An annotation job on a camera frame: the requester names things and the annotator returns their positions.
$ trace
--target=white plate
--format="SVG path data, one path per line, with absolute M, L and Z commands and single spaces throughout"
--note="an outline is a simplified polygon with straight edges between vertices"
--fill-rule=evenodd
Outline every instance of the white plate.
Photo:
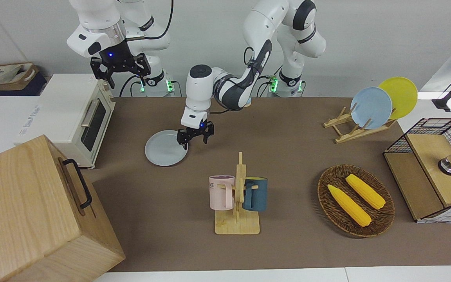
M 351 102 L 351 108 L 356 103 L 358 104 L 351 113 L 352 120 L 363 127 L 371 118 L 371 122 L 365 127 L 367 130 L 383 126 L 391 116 L 391 98 L 381 88 L 368 87 L 359 91 Z
M 158 132 L 145 143 L 145 156 L 156 166 L 172 166 L 182 161 L 187 153 L 188 150 L 177 142 L 175 130 Z

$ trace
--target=corn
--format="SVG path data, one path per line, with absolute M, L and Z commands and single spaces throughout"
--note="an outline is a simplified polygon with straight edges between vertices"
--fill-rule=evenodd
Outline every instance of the corn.
M 350 174 L 346 177 L 346 182 L 374 209 L 378 210 L 384 207 L 384 198 L 356 175 Z
M 368 226 L 372 222 L 372 218 L 354 202 L 347 194 L 341 189 L 328 184 L 328 190 L 331 195 L 337 201 L 337 203 L 349 214 L 356 223 L 361 227 Z

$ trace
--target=pink mug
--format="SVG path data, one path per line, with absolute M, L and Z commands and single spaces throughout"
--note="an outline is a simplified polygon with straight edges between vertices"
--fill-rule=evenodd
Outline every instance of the pink mug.
M 225 211 L 234 207 L 234 184 L 235 179 L 232 175 L 213 175 L 209 177 L 211 209 Z

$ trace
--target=yellow plate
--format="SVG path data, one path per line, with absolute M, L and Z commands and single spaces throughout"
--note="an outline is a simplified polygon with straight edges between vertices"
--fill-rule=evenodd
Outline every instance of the yellow plate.
M 391 97 L 395 109 L 390 119 L 402 118 L 409 114 L 417 104 L 417 87 L 408 78 L 392 77 L 379 84 L 379 88 Z

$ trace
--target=brown tabletop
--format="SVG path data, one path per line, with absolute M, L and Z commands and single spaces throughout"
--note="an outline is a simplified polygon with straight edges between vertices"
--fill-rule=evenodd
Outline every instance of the brown tabletop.
M 348 98 L 258 98 L 215 115 L 215 135 L 191 141 L 182 162 L 162 168 L 144 154 L 161 130 L 177 130 L 183 98 L 119 98 L 97 159 L 85 171 L 102 200 L 126 260 L 112 271 L 451 265 L 451 224 L 412 220 L 382 152 L 402 132 L 336 145 L 322 123 Z M 213 110 L 220 110 L 216 104 Z M 339 126 L 342 132 L 351 126 Z M 248 176 L 269 179 L 259 235 L 215 235 L 208 176 L 234 175 L 238 152 Z M 316 190 L 326 168 L 361 166 L 389 189 L 396 218 L 384 234 L 345 236 L 324 216 Z

